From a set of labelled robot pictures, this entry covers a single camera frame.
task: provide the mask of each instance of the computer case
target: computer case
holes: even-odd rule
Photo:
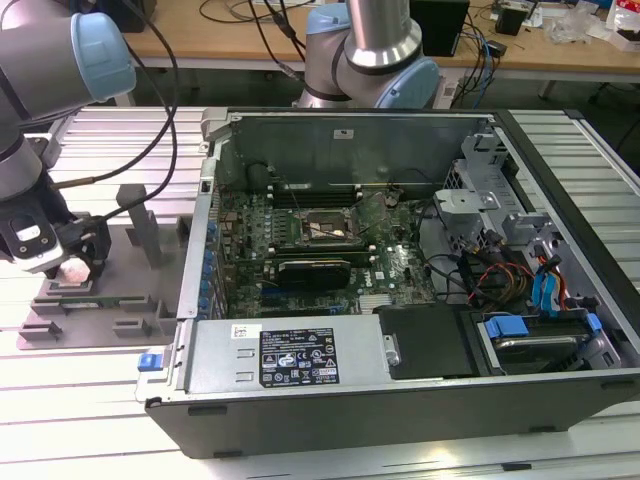
[[[453,57],[469,0],[411,0],[411,18],[422,29],[422,48],[430,57]]]

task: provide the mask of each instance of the black box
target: black box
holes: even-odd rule
[[[503,6],[496,21],[496,32],[502,35],[518,35],[527,15],[529,15],[529,9],[523,4]]]
[[[411,18],[422,28],[422,49],[430,57],[453,57],[469,0],[411,0]]]

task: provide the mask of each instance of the blue drive bracket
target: blue drive bracket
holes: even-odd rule
[[[540,309],[552,317],[558,316],[558,312],[553,309],[553,292],[556,291],[556,283],[555,276],[547,275],[544,290],[542,291],[542,301],[540,302]]]
[[[542,301],[542,283],[544,282],[544,274],[538,273],[533,279],[533,286],[531,287],[531,301],[534,307],[539,307]]]
[[[526,337],[529,329],[520,315],[495,316],[484,322],[489,338]]]

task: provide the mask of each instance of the wooden desk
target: wooden desk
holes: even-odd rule
[[[158,0],[154,22],[172,46],[183,68],[211,68],[238,70],[276,70],[260,39],[254,23],[220,24],[200,16],[202,0]],[[508,46],[497,76],[503,78],[566,80],[593,82],[640,82],[640,55],[624,53],[613,45],[592,39],[592,43],[554,45],[545,38],[542,29],[521,29],[517,37],[496,34],[494,23],[476,16],[477,7],[488,0],[472,0],[470,10],[476,26],[488,39]],[[266,13],[264,7],[257,7]],[[226,12],[222,0],[212,0],[205,12],[220,19],[234,20]],[[304,38],[309,8],[290,10],[289,18],[300,38]],[[287,61],[292,68],[303,70],[291,43],[275,25],[263,26],[276,57]],[[127,34],[127,40],[142,59],[152,67],[168,67],[166,52],[153,33]],[[443,82],[438,90],[438,108],[448,108],[452,91],[459,80],[473,67],[477,51],[470,40],[462,40],[456,55],[435,58],[441,67]]]

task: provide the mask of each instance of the silver robot arm segment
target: silver robot arm segment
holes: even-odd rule
[[[301,108],[422,108],[439,82],[422,54],[409,0],[348,0],[315,8],[307,24]]]

